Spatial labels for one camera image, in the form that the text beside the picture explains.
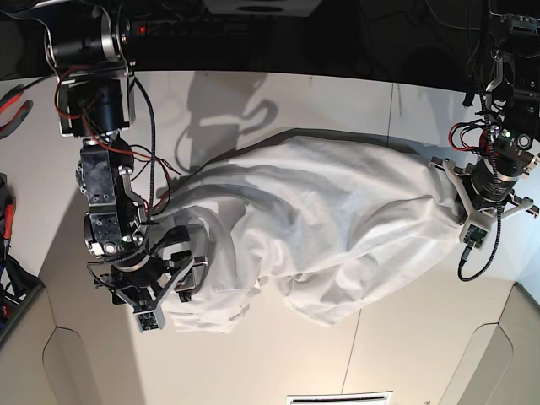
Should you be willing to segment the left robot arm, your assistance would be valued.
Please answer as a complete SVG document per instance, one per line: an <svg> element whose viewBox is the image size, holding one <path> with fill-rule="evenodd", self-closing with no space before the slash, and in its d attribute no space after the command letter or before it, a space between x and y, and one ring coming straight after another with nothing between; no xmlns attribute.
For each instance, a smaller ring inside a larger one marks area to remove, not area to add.
<svg viewBox="0 0 540 405"><path fill-rule="evenodd" d="M448 134L456 151L471 152L477 160L460 168L449 159L434 158L456 188L459 236L468 251L479 249L498 222L520 212L537 217L529 197L514 187L539 163L539 3L484 1L478 43L469 44L477 119L458 122Z"/></svg>

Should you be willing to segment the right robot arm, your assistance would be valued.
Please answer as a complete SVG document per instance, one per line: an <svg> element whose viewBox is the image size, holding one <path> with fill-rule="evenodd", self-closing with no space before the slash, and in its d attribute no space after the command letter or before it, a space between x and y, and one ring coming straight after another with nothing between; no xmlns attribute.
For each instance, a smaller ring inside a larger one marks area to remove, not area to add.
<svg viewBox="0 0 540 405"><path fill-rule="evenodd" d="M76 176L86 197L84 240L94 260L108 267L94 284L115 304L130 305L143 332L165 325L171 294L188 301L205 267L192 251L187 227L161 224L153 195L132 189L137 160L159 166L155 147L136 152L121 133L133 123L133 93L141 89L123 49L129 28L118 9L96 1L56 5L47 25L46 55L59 77L54 105L63 134L80 138Z"/></svg>

